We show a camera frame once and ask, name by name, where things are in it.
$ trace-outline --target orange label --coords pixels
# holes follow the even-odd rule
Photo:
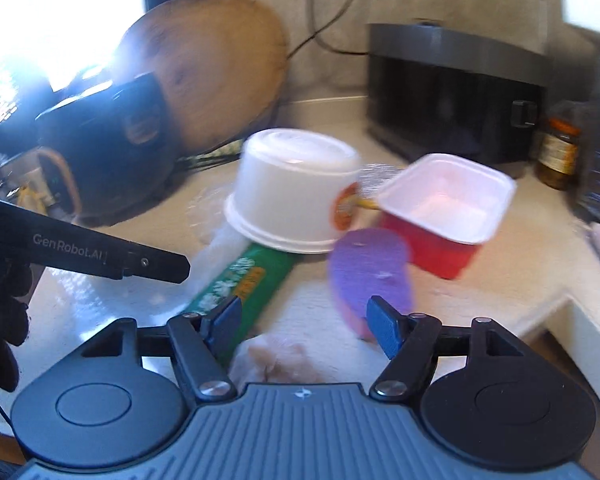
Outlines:
[[[356,191],[358,184],[353,183],[338,195],[333,204],[333,224],[339,231],[346,231],[351,227],[353,213],[356,208]]]
[[[243,279],[240,280],[238,286],[235,287],[234,294],[238,296],[242,302],[247,301],[247,298],[251,295],[253,289],[261,282],[266,273],[267,271],[262,267],[251,267],[249,272],[247,272]]]
[[[552,135],[545,134],[538,160],[554,171],[572,175],[576,171],[578,147]]]

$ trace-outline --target black glove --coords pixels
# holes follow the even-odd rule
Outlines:
[[[29,333],[27,305],[16,300],[31,288],[29,264],[0,259],[0,388],[12,392],[18,386],[18,364],[9,344],[19,346]]]

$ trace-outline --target black rice cooker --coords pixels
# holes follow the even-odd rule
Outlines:
[[[161,188],[180,153],[151,74],[100,83],[36,118],[40,165],[68,214],[109,218]]]
[[[528,159],[545,56],[437,25],[370,26],[371,133],[410,160],[451,153],[499,166]]]

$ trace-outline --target glass jar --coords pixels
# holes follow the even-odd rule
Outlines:
[[[576,170],[579,135],[576,126],[549,118],[536,164],[536,175],[542,183],[554,189],[568,187]]]

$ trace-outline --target wooden cutting board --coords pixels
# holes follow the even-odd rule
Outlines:
[[[129,28],[111,70],[115,83],[155,73],[193,155],[233,139],[272,106],[287,47],[280,18],[256,0],[171,0]]]

